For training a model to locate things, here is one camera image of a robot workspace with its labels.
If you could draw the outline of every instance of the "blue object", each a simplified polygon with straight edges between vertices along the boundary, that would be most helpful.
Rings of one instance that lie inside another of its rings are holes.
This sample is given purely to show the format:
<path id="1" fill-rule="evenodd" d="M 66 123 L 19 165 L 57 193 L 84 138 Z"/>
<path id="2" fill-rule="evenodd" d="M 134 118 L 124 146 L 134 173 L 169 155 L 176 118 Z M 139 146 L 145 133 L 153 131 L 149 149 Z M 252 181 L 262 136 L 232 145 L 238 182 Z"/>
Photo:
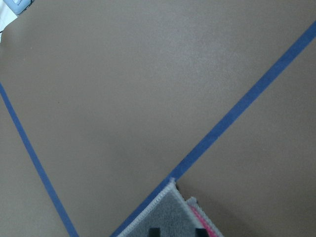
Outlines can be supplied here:
<path id="1" fill-rule="evenodd" d="M 69 236 L 70 237 L 79 237 L 79 235 L 78 235 L 75 227 L 73 226 L 63 204 L 61 203 L 52 183 L 50 182 L 38 156 L 36 155 L 32 145 L 31 145 L 31 142 L 30 142 L 28 136 L 26 135 L 18 116 L 16 115 L 16 113 L 14 111 L 14 108 L 13 108 L 1 82 L 0 82 L 0 95 L 2 96 L 4 104 L 5 104 L 6 108 L 8 109 L 8 112 L 12 118 L 12 121 L 13 121 L 16 129 L 18 130 L 18 132 L 20 134 L 20 137 L 22 139 L 22 142 L 24 143 L 24 146 L 25 146 L 27 152 L 30 155 L 30 158 L 33 162 L 33 165 L 34 165 L 36 171 L 38 172 L 39 177 L 40 177 L 41 181 L 43 182 L 43 184 L 46 188 L 46 191 L 47 191 L 51 201 L 53 202 L 53 204 L 54 204 L 54 206 L 55 206 L 55 208 L 60 216 L 60 219 L 64 223 L 64 226 L 65 226 Z"/>
<path id="2" fill-rule="evenodd" d="M 229 128 L 255 99 L 290 65 L 290 63 L 316 37 L 316 21 L 292 44 L 292 46 L 270 67 L 254 86 L 232 107 L 230 111 L 207 133 L 186 157 L 167 175 L 151 194 L 110 235 L 118 236 L 163 190 L 171 178 L 177 181 L 213 143 Z"/>
<path id="3" fill-rule="evenodd" d="M 10 7 L 10 9 L 15 13 L 15 15 L 21 14 L 25 11 L 33 2 L 34 0 L 18 0 L 16 3 L 14 0 L 3 0 L 5 4 Z"/>

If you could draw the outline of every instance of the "white object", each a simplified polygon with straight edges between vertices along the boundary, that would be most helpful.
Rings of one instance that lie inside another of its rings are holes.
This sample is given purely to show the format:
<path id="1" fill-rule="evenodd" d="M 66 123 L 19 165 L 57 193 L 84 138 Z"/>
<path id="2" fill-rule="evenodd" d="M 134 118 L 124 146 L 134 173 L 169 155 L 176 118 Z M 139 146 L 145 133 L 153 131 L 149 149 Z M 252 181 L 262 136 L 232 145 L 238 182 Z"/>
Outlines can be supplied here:
<path id="1" fill-rule="evenodd" d="M 15 13 L 7 6 L 7 4 L 3 0 L 0 0 L 0 42 L 2 31 L 16 18 L 18 18 L 18 16 L 15 15 Z"/>

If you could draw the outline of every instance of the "brown floor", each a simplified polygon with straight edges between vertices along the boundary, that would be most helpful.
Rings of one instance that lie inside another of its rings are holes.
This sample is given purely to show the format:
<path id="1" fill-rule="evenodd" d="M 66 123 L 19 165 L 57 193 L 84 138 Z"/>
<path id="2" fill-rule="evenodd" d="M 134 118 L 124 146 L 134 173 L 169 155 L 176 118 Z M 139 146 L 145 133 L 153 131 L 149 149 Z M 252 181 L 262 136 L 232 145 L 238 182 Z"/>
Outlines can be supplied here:
<path id="1" fill-rule="evenodd" d="M 316 2 L 35 1 L 1 83 L 81 237 L 109 236 L 315 21 Z M 316 41 L 181 178 L 226 237 L 316 235 Z M 0 235 L 67 236 L 0 100 Z"/>

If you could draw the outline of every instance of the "black tab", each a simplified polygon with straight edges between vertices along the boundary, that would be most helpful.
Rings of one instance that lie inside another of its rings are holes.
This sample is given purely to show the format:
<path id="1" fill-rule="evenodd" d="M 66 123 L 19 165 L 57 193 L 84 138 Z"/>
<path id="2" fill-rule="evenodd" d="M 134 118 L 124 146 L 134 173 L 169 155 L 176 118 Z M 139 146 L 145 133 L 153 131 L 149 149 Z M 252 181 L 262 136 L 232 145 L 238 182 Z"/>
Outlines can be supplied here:
<path id="1" fill-rule="evenodd" d="M 148 237 L 160 237 L 160 228 L 150 228 Z"/>
<path id="2" fill-rule="evenodd" d="M 209 237 L 206 229 L 196 228 L 196 237 Z"/>

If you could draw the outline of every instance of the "blue tape line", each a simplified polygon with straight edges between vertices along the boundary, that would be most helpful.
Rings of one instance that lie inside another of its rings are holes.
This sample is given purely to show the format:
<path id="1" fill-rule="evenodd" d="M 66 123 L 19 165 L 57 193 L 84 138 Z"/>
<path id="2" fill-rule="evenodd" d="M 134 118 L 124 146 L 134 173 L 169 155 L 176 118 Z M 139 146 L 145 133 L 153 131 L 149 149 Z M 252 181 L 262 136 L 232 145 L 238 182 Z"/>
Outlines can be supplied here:
<path id="1" fill-rule="evenodd" d="M 171 171 L 170 174 L 149 194 L 132 214 L 113 232 L 110 237 L 119 235 L 159 194 L 171 178 L 177 181 L 232 125 L 236 119 L 257 99 L 257 97 L 280 75 L 283 70 L 303 51 L 316 36 L 316 21 L 296 40 L 296 42 L 272 65 L 254 86 L 233 106 L 233 108 L 212 128 L 190 153 Z"/>
<path id="2" fill-rule="evenodd" d="M 6 108 L 8 109 L 10 115 L 11 115 L 11 118 L 14 122 L 14 125 L 16 127 L 16 129 L 18 130 L 19 134 L 20 134 L 20 137 L 24 143 L 24 146 L 27 150 L 27 152 L 29 153 L 30 155 L 30 158 L 35 166 L 35 169 L 36 171 L 38 172 L 39 176 L 40 176 L 40 179 L 41 181 L 43 182 L 45 188 L 46 188 L 46 191 L 48 192 L 48 195 L 50 196 L 50 199 L 52 200 L 53 204 L 55 205 L 55 208 L 61 218 L 61 220 L 63 221 L 64 223 L 64 226 L 66 227 L 67 231 L 68 231 L 68 234 L 70 237 L 79 237 L 79 235 L 77 234 L 63 204 L 61 203 L 61 201 L 59 200 L 57 194 L 56 194 L 56 191 L 54 190 L 42 164 L 40 163 L 40 160 L 38 159 L 23 127 L 22 127 L 22 124 L 18 118 L 18 116 L 16 115 L 15 111 L 14 111 L 14 108 L 13 106 L 11 105 L 10 103 L 10 100 L 4 90 L 4 87 L 2 86 L 2 84 L 0 83 L 0 94 L 3 98 L 3 101 L 5 103 L 5 106 Z"/>

